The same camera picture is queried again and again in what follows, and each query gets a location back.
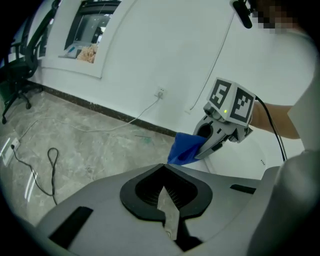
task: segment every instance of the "power strip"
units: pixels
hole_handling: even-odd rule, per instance
[[[12,142],[7,143],[7,146],[4,146],[7,149],[3,149],[5,153],[2,154],[2,160],[6,167],[8,167],[12,157],[14,156],[14,151],[11,148],[11,145],[14,145],[14,151],[17,151],[18,147],[20,146],[20,142],[17,138],[14,138]]]

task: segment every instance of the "black cable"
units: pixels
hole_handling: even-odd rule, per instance
[[[14,145],[11,145],[11,148],[12,148],[12,151],[13,151],[13,154],[14,154],[15,159],[16,159],[19,163],[24,164],[25,166],[28,166],[28,167],[30,168],[36,186],[37,186],[44,194],[46,194],[46,195],[49,196],[49,197],[52,197],[55,205],[58,205],[57,200],[56,200],[56,187],[55,187],[56,163],[57,163],[57,160],[58,160],[58,157],[59,157],[59,151],[58,151],[58,149],[56,149],[55,147],[52,147],[52,148],[50,148],[50,149],[48,150],[48,152],[47,152],[47,156],[48,156],[48,158],[49,158],[49,161],[50,161],[50,164],[51,164],[51,167],[52,167],[52,175],[51,175],[52,194],[50,194],[50,193],[46,192],[44,189],[42,189],[42,188],[39,186],[39,184],[38,184],[38,182],[37,182],[37,179],[36,179],[36,175],[35,175],[34,169],[33,169],[33,167],[31,166],[31,164],[28,164],[28,163],[20,160],[20,159],[17,157],[16,152],[15,152],[15,146],[14,146]],[[56,157],[55,157],[54,162],[52,162],[52,160],[51,160],[51,158],[50,158],[50,151],[52,151],[52,150],[56,150]]]
[[[54,162],[52,162],[51,158],[50,158],[50,151],[55,150],[56,151],[56,157]],[[56,186],[55,186],[55,174],[56,174],[56,163],[59,157],[59,150],[56,149],[55,147],[52,147],[48,150],[47,152],[47,156],[49,158],[51,167],[52,167],[52,175],[51,175],[51,184],[52,184],[52,197],[53,197],[53,201],[55,203],[55,205],[58,205],[57,200],[56,200]]]
[[[258,96],[255,96],[255,98],[256,98],[256,100],[257,100],[258,102],[260,102],[260,104],[262,105],[262,107],[264,108],[264,110],[265,110],[265,112],[266,112],[266,115],[268,116],[269,123],[270,123],[270,125],[271,125],[271,127],[272,127],[272,129],[273,129],[274,135],[275,135],[275,137],[276,137],[276,139],[277,139],[277,141],[278,141],[278,143],[279,143],[279,146],[280,146],[280,150],[281,150],[281,154],[282,154],[282,160],[285,162],[285,161],[286,161],[285,154],[284,154],[284,151],[283,151],[283,149],[282,149],[282,147],[281,147],[281,143],[280,143],[280,140],[279,140],[279,138],[278,138],[278,134],[277,134],[277,132],[276,132],[276,129],[275,129],[275,127],[274,127],[274,124],[273,124],[273,122],[272,122],[272,118],[271,118],[271,116],[270,116],[269,110],[267,109],[267,107],[266,107],[266,105],[264,104],[264,102],[263,102]]]

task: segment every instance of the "marble floor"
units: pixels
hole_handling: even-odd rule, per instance
[[[0,124],[0,148],[9,137],[19,139],[44,117],[82,130],[110,130],[124,124],[46,92],[31,95],[30,102],[32,108],[27,110],[23,101],[17,101],[6,115],[7,124]],[[56,119],[37,121],[20,140],[16,154],[32,165],[37,181],[50,193],[52,168],[47,152],[52,147],[59,150],[55,173],[58,203],[97,179],[166,163],[174,142],[172,137],[131,124],[111,132],[83,132]],[[30,177],[30,169],[16,159],[8,167],[0,160],[0,178],[8,202],[17,215],[36,225],[55,204],[52,197],[32,186]]]

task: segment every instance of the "black slot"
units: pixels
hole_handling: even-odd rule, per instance
[[[222,148],[222,143],[221,142],[219,142],[218,144],[214,145],[211,149],[212,149],[212,151],[217,151],[220,148]]]
[[[244,193],[251,194],[251,195],[253,195],[254,192],[256,191],[256,188],[254,188],[254,187],[242,186],[242,185],[238,185],[238,184],[233,184],[230,187],[230,189],[237,190],[237,191],[244,192]]]
[[[212,200],[212,190],[202,180],[168,164],[158,164],[127,181],[120,190],[120,200],[138,219],[164,225],[165,213],[157,209],[163,187],[180,213],[176,244],[183,251],[200,245],[202,241],[189,234],[185,220],[201,216]]]
[[[209,139],[214,133],[214,129],[210,123],[203,124],[196,135]]]
[[[74,240],[80,229],[86,223],[93,212],[92,209],[80,206],[78,207],[49,237],[62,248],[67,249]]]

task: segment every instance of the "blue cloth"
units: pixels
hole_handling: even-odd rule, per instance
[[[168,164],[186,165],[198,161],[195,155],[206,138],[178,132],[168,156]]]

